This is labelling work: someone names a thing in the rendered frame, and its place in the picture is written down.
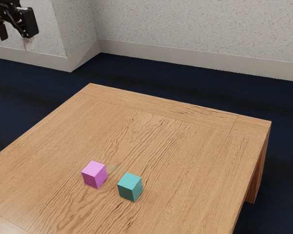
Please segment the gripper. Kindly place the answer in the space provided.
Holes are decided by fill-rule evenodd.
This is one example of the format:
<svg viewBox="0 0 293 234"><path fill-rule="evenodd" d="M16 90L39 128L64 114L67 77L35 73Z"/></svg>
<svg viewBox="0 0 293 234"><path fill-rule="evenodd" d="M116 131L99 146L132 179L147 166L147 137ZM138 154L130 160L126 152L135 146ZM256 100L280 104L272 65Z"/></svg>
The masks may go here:
<svg viewBox="0 0 293 234"><path fill-rule="evenodd" d="M20 0L0 0L0 14L19 32L26 51L34 49L34 36L39 33L36 17L31 7L20 7ZM8 39L4 24L5 18L0 15L0 39Z"/></svg>

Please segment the pink block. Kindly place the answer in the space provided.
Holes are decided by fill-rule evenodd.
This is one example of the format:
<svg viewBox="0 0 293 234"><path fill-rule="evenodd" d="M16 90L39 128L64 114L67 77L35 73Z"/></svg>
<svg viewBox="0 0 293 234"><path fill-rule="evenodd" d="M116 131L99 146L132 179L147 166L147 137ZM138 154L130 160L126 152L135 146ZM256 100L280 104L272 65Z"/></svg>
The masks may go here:
<svg viewBox="0 0 293 234"><path fill-rule="evenodd" d="M90 161L81 171L84 183L96 189L107 180L106 166L96 161Z"/></svg>

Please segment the teal block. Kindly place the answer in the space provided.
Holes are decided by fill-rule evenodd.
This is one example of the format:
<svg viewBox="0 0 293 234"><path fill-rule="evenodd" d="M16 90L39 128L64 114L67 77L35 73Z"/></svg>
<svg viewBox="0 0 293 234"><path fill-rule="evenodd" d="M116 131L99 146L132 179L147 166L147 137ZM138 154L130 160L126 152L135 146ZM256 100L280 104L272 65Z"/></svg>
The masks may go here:
<svg viewBox="0 0 293 234"><path fill-rule="evenodd" d="M117 183L119 196L135 202L143 191L142 178L126 172Z"/></svg>

